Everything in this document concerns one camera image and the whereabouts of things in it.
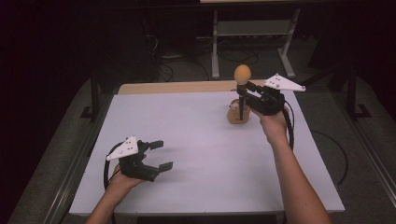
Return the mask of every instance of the wooden table edge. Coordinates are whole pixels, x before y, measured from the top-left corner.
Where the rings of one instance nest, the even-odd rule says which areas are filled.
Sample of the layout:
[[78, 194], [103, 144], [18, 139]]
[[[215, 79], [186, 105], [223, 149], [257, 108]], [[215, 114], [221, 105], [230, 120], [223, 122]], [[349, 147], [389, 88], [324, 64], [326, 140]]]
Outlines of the wooden table edge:
[[[250, 80], [261, 85], [263, 80]], [[195, 82], [164, 82], [164, 83], [133, 83], [120, 86], [118, 94], [150, 94], [150, 93], [178, 93], [178, 92], [209, 92], [235, 91], [236, 82], [228, 81], [195, 81]]]

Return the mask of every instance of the metal stand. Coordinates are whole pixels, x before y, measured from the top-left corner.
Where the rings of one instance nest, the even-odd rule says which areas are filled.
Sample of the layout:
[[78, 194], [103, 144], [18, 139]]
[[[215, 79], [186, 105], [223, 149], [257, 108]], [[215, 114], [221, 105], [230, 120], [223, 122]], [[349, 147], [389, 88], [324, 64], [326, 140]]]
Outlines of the metal stand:
[[282, 48], [278, 49], [278, 53], [288, 78], [295, 78], [287, 54], [299, 15], [300, 9], [296, 8], [291, 20], [218, 21], [218, 12], [215, 10], [213, 19], [212, 78], [219, 79], [218, 36], [239, 35], [285, 35], [286, 43]]
[[92, 106], [86, 106], [81, 114], [82, 119], [91, 119], [95, 121], [99, 111], [99, 93], [98, 93], [98, 82], [96, 80], [96, 73], [93, 72], [91, 76], [91, 104]]
[[348, 115], [354, 121], [356, 121], [357, 118], [370, 118], [371, 115], [364, 105], [358, 105], [358, 107], [361, 109], [360, 113], [355, 112], [357, 75], [351, 56], [346, 56], [345, 59], [339, 63], [330, 66], [323, 72], [300, 83], [300, 85], [309, 86], [330, 74], [334, 74], [328, 86], [331, 91], [340, 91], [343, 88], [344, 83], [347, 81], [346, 111]]

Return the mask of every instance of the wire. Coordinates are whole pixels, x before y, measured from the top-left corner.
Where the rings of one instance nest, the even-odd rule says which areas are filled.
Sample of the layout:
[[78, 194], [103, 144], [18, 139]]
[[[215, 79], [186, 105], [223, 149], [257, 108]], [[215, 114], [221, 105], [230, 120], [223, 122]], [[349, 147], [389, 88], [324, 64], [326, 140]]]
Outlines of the wire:
[[118, 171], [116, 171], [109, 179], [108, 179], [108, 183], [110, 183], [111, 179], [120, 171], [121, 169], [119, 169]]
[[315, 131], [315, 130], [312, 130], [312, 129], [310, 129], [309, 131], [311, 131], [311, 133], [318, 133], [318, 134], [321, 134], [321, 135], [323, 135], [323, 136], [329, 138], [330, 140], [332, 140], [332, 141], [340, 148], [341, 152], [343, 153], [344, 159], [345, 159], [345, 162], [346, 162], [346, 166], [345, 166], [345, 170], [344, 170], [343, 176], [342, 176], [341, 179], [337, 182], [337, 188], [340, 189], [340, 185], [341, 185], [341, 184], [344, 182], [344, 180], [346, 179], [346, 177], [347, 177], [347, 172], [348, 172], [348, 169], [349, 169], [349, 160], [348, 160], [348, 158], [347, 158], [347, 153], [346, 153], [346, 151], [344, 150], [343, 147], [341, 147], [341, 145], [340, 145], [337, 141], [335, 141], [335, 140], [334, 140], [333, 138], [331, 138], [329, 135], [327, 135], [327, 134], [325, 134], [325, 133], [321, 133], [321, 132]]
[[157, 49], [158, 44], [159, 44], [158, 38], [155, 37], [155, 35], [146, 35], [146, 37], [151, 37], [151, 38], [153, 38], [153, 39], [155, 40], [155, 45], [154, 45], [154, 47], [152, 48], [152, 50], [149, 50], [149, 51], [148, 51], [149, 54], [151, 54], [152, 56], [154, 56], [155, 50]]
[[199, 65], [200, 67], [202, 67], [202, 69], [204, 70], [204, 72], [205, 72], [205, 74], [206, 74], [206, 80], [207, 81], [209, 81], [210, 80], [210, 76], [209, 76], [209, 73], [207, 73], [207, 71], [206, 71], [206, 68], [204, 68], [204, 66], [203, 65], [201, 65], [200, 63], [198, 63], [198, 62], [195, 62], [195, 61], [171, 61], [171, 62], [166, 62], [166, 63], [195, 63], [195, 64], [197, 64], [197, 65]]
[[[117, 147], [119, 147], [120, 145], [122, 145], [123, 142], [120, 142], [118, 144], [116, 144], [113, 148], [111, 148], [110, 152], [107, 154], [110, 155]], [[111, 178], [113, 178], [113, 176], [118, 172], [116, 172], [115, 174], [113, 174], [113, 176], [110, 177], [110, 179], [108, 178], [108, 167], [110, 165], [110, 161], [106, 160], [105, 161], [105, 169], [103, 171], [103, 184], [105, 186], [105, 190], [108, 187], [108, 182], [110, 181]], [[114, 216], [114, 212], [111, 215], [111, 223], [116, 224], [116, 217]]]
[[[165, 71], [161, 68], [161, 66], [164, 66], [164, 67], [168, 68], [168, 69], [170, 70], [170, 73], [165, 72]], [[160, 77], [163, 77], [163, 79], [164, 79], [165, 82], [169, 82], [170, 80], [173, 80], [173, 77], [174, 77], [174, 73], [175, 73], [175, 72], [174, 72], [174, 70], [173, 70], [173, 68], [172, 68], [171, 66], [162, 63], [162, 64], [160, 64], [159, 69], [160, 69], [160, 72], [163, 72], [164, 74], [168, 75], [169, 78], [164, 78], [162, 75], [159, 75], [158, 78], [157, 78], [157, 82], [160, 81]]]
[[293, 148], [294, 148], [294, 130], [291, 127], [290, 116], [289, 116], [288, 111], [285, 108], [282, 109], [282, 113], [283, 113], [283, 116], [285, 117], [286, 124], [288, 125], [289, 145], [290, 145], [291, 150], [293, 150]]
[[227, 51], [218, 51], [218, 55], [229, 62], [233, 63], [246, 63], [246, 64], [254, 64], [259, 61], [259, 55], [255, 53], [252, 50], [238, 50], [239, 52], [245, 53], [246, 57], [244, 58], [238, 58], [234, 56], [233, 51], [231, 53], [228, 53]]
[[293, 123], [291, 124], [291, 128], [294, 130], [294, 111], [289, 102], [285, 101], [285, 103], [289, 106], [290, 112], [291, 112], [291, 117], [293, 118]]
[[197, 40], [197, 50], [195, 52], [195, 56], [206, 54], [212, 51], [213, 47], [213, 39], [211, 36], [204, 36], [203, 38]]

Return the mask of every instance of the cable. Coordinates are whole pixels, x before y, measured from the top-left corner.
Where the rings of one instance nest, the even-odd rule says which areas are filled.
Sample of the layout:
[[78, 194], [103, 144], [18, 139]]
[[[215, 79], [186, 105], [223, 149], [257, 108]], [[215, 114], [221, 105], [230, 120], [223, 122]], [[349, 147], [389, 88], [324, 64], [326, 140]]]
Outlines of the cable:
[[293, 118], [293, 123], [291, 124], [291, 128], [294, 130], [294, 111], [289, 102], [285, 101], [285, 103], [289, 106], [290, 112], [291, 112], [291, 117]]
[[[239, 52], [245, 53], [247, 56], [245, 58], [238, 58], [236, 56], [234, 56], [232, 53], [228, 53], [226, 51], [218, 51], [218, 55], [229, 62], [233, 62], [233, 63], [245, 63], [245, 64], [254, 64], [257, 63], [259, 61], [259, 55], [257, 53], [255, 53], [254, 51], [250, 51], [250, 53], [252, 55], [250, 55], [249, 51], [247, 50], [238, 50]], [[249, 63], [248, 61], [250, 59], [254, 58], [254, 61], [252, 63]]]
[[[238, 38], [237, 40], [238, 40], [239, 45], [243, 49], [247, 49], [248, 48], [246, 45], [244, 45], [244, 43], [242, 43], [242, 40], [240, 38]], [[255, 64], [255, 63], [257, 63], [259, 61], [260, 57], [259, 57], [259, 55], [256, 52], [254, 52], [253, 50], [247, 50], [247, 55], [248, 55], [249, 52], [252, 53], [252, 56], [249, 55], [249, 57], [246, 60], [241, 61], [241, 63]], [[252, 63], [248, 63], [247, 61], [250, 60], [251, 58], [254, 58], [254, 61]]]
[[[163, 71], [163, 69], [161, 68], [161, 66], [164, 66], [164, 67], [167, 67], [169, 70], [170, 70], [170, 74], [169, 73], [167, 73], [167, 72], [165, 72], [165, 71]], [[172, 67], [170, 67], [169, 65], [166, 65], [166, 64], [160, 64], [160, 66], [159, 66], [159, 69], [160, 69], [160, 72], [163, 72], [164, 74], [166, 74], [166, 75], [169, 75], [169, 78], [164, 78], [164, 81], [165, 82], [169, 82], [170, 80], [173, 80], [173, 76], [174, 76], [174, 70], [173, 70], [173, 68]], [[157, 78], [157, 82], [159, 82], [160, 81], [160, 77], [163, 77], [162, 75], [159, 75], [158, 76], [158, 78]]]
[[155, 50], [156, 50], [157, 47], [158, 47], [159, 41], [158, 41], [157, 37], [155, 37], [155, 35], [146, 35], [146, 37], [151, 37], [151, 38], [153, 38], [153, 39], [155, 40], [155, 45], [154, 45], [154, 47], [152, 48], [152, 50], [149, 50], [149, 51], [148, 51], [148, 53], [151, 54], [151, 56], [154, 56]]
[[[118, 144], [116, 144], [113, 148], [111, 148], [110, 152], [107, 154], [110, 155], [117, 147], [119, 147], [120, 145], [122, 145], [123, 142], [120, 142]], [[110, 179], [108, 179], [108, 167], [110, 165], [110, 161], [106, 160], [105, 161], [105, 169], [103, 171], [103, 184], [105, 187], [105, 190], [108, 187], [108, 183], [110, 181], [111, 178], [113, 178], [113, 176], [118, 172], [116, 172], [115, 174], [113, 174], [113, 176], [110, 177]], [[114, 216], [114, 213], [111, 215], [111, 223], [116, 224], [116, 217]]]
[[343, 176], [342, 176], [341, 179], [337, 182], [337, 188], [340, 189], [340, 185], [344, 182], [345, 178], [347, 177], [347, 171], [348, 171], [348, 169], [349, 169], [349, 160], [348, 160], [348, 158], [347, 158], [347, 153], [346, 153], [346, 151], [344, 150], [343, 147], [341, 147], [341, 145], [340, 145], [337, 141], [335, 141], [335, 140], [334, 140], [333, 138], [331, 138], [329, 135], [327, 135], [327, 134], [325, 134], [325, 133], [321, 133], [321, 132], [315, 131], [315, 130], [312, 130], [312, 129], [310, 129], [309, 131], [311, 131], [311, 133], [318, 133], [318, 134], [321, 134], [321, 135], [323, 135], [323, 136], [329, 138], [330, 140], [332, 140], [332, 141], [341, 149], [341, 152], [342, 152], [343, 155], [344, 155], [344, 159], [345, 159], [345, 162], [346, 162], [346, 166], [345, 166], [345, 170], [344, 170]]
[[294, 130], [291, 127], [290, 116], [289, 116], [288, 111], [285, 108], [282, 109], [282, 113], [283, 113], [283, 116], [285, 117], [286, 124], [288, 125], [289, 145], [290, 145], [291, 150], [293, 150], [293, 148], [294, 148]]
[[207, 73], [206, 68], [204, 68], [204, 66], [201, 65], [201, 64], [198, 63], [198, 62], [195, 62], [195, 61], [172, 61], [172, 62], [166, 62], [166, 63], [195, 63], [195, 64], [197, 64], [197, 65], [199, 65], [200, 67], [203, 68], [203, 70], [204, 70], [204, 72], [205, 72], [205, 74], [206, 74], [206, 79], [207, 79], [207, 81], [210, 80], [210, 76], [209, 76], [209, 74]]

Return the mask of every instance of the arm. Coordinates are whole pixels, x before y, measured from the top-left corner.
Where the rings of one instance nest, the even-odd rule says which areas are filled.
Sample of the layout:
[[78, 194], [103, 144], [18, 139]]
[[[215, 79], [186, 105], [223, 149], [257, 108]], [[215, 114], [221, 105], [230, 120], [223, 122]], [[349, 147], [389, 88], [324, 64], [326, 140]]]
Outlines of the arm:
[[88, 217], [87, 224], [109, 223], [114, 209], [126, 197], [129, 191], [144, 180], [129, 178], [119, 172], [117, 165], [114, 169], [114, 176], [108, 184], [107, 190]]
[[290, 223], [332, 223], [320, 198], [305, 177], [291, 151], [286, 136], [286, 121], [281, 112], [264, 116], [252, 110], [260, 118], [260, 124], [275, 157], [285, 213]]

